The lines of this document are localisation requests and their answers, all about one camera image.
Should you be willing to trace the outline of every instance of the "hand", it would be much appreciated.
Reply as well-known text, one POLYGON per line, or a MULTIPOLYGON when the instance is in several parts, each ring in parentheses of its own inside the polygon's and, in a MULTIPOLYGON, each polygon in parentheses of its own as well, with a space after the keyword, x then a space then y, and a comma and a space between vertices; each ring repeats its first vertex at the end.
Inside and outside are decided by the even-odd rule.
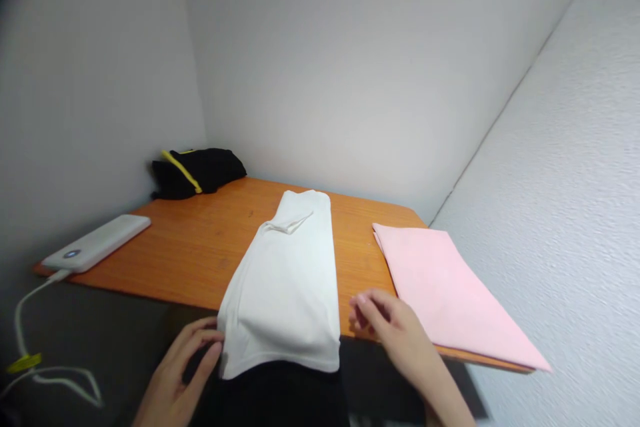
POLYGON ((434 367, 442 361, 411 307, 378 289, 358 294, 349 305, 353 326, 375 332, 396 369, 424 392, 434 367))
POLYGON ((208 327, 216 326, 216 317, 207 317, 185 326, 173 341, 167 355, 154 372, 133 421, 134 427, 186 427, 200 399, 202 389, 213 371, 225 335, 208 327), (182 375, 192 355, 214 342, 203 357, 189 385, 182 375))

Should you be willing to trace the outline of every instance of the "yellow strap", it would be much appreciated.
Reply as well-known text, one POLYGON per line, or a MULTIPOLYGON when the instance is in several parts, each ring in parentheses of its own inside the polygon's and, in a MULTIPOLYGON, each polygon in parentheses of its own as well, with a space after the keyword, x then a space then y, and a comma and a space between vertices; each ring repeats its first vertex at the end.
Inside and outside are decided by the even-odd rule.
POLYGON ((193 185, 195 187, 195 193, 202 193, 202 189, 200 188, 200 185, 198 184, 197 180, 195 178, 191 177, 191 174, 187 171, 187 169, 184 168, 184 165, 182 165, 182 163, 178 162, 175 158, 173 158, 173 155, 171 155, 166 150, 162 151, 162 156, 166 160, 169 160, 173 165, 178 167, 178 169, 187 178, 187 180, 189 180, 191 182, 191 185, 193 185))
POLYGON ((16 360, 9 367, 7 367, 7 372, 10 374, 15 374, 16 372, 35 367, 40 362, 42 362, 42 354, 35 354, 33 356, 25 355, 24 357, 16 360))

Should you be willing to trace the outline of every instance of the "white power bank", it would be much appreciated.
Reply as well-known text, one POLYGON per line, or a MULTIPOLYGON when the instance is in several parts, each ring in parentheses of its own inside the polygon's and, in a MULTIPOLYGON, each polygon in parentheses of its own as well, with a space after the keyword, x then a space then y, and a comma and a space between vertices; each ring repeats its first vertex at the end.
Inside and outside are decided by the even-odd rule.
POLYGON ((150 225, 148 217, 119 216, 45 258, 42 264, 52 270, 86 272, 150 225))

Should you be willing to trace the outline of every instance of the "white t-shirt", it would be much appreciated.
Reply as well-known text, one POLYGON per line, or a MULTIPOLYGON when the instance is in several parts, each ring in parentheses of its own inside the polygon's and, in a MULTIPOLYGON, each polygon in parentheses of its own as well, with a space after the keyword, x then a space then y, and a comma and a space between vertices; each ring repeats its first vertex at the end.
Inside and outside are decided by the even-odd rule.
POLYGON ((328 195, 284 193, 229 283, 218 328, 225 333, 223 379, 273 360, 338 370, 340 318, 328 195))

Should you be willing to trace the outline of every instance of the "black pants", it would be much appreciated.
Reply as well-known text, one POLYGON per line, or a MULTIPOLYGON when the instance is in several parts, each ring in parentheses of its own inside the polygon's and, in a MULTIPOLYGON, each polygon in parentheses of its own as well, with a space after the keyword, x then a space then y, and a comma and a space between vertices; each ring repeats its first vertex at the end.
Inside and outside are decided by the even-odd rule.
POLYGON ((219 379, 216 371, 191 425, 348 427, 340 371, 326 374, 282 361, 256 366, 231 380, 219 379))

